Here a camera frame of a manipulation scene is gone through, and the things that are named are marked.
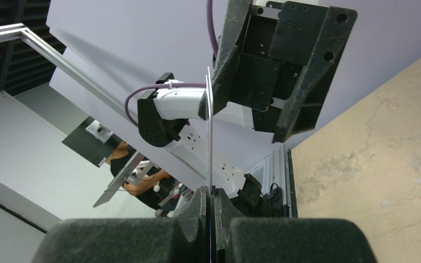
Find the silver VIP credit card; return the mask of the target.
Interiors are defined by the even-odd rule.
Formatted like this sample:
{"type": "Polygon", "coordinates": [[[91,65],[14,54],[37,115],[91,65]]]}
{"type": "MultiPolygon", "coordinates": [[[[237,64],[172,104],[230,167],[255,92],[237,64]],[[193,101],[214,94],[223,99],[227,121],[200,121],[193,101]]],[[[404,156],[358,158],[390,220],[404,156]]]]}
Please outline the silver VIP credit card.
{"type": "Polygon", "coordinates": [[[211,69],[207,67],[206,74],[206,114],[207,114],[207,185],[209,193],[213,193],[213,91],[211,69]]]}

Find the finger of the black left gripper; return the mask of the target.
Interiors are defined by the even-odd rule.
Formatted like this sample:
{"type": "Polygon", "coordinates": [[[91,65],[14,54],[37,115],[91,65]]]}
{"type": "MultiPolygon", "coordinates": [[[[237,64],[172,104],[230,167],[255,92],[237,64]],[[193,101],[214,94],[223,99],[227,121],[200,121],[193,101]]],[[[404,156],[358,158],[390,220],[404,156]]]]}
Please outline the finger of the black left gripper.
{"type": "Polygon", "coordinates": [[[241,53],[241,35],[247,24],[252,1],[228,1],[223,31],[217,39],[213,21],[213,1],[206,1],[206,23],[215,63],[213,65],[212,100],[213,114],[222,111],[230,100],[230,91],[237,60],[241,53]]]}
{"type": "Polygon", "coordinates": [[[273,142],[313,130],[352,28],[356,10],[342,7],[283,6],[269,58],[294,66],[294,84],[274,126],[273,142]]]}

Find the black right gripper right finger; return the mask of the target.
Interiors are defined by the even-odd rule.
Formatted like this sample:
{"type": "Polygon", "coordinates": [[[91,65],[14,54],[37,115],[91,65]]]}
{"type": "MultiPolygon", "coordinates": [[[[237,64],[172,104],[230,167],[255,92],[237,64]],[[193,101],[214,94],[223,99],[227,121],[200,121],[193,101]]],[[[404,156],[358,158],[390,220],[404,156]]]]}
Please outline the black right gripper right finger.
{"type": "Polygon", "coordinates": [[[377,262],[349,220],[246,217],[222,189],[209,205],[212,262],[377,262]]]}

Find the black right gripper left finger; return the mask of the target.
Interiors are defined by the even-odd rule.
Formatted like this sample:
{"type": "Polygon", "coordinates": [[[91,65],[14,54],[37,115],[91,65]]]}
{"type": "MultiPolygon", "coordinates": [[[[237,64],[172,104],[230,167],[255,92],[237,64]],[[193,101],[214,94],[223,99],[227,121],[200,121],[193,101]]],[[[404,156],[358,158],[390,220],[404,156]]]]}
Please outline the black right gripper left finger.
{"type": "Polygon", "coordinates": [[[208,189],[173,218],[72,219],[55,225],[32,262],[206,262],[208,189]]]}

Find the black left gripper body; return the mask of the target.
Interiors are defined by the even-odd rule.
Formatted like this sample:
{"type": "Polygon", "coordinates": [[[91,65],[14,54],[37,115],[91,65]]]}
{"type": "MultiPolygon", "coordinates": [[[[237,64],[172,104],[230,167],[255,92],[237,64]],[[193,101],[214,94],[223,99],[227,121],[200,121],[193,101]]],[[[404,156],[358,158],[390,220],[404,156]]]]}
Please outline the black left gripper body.
{"type": "Polygon", "coordinates": [[[250,108],[254,130],[275,132],[326,14],[325,7],[299,2],[250,7],[230,100],[250,108]]]}

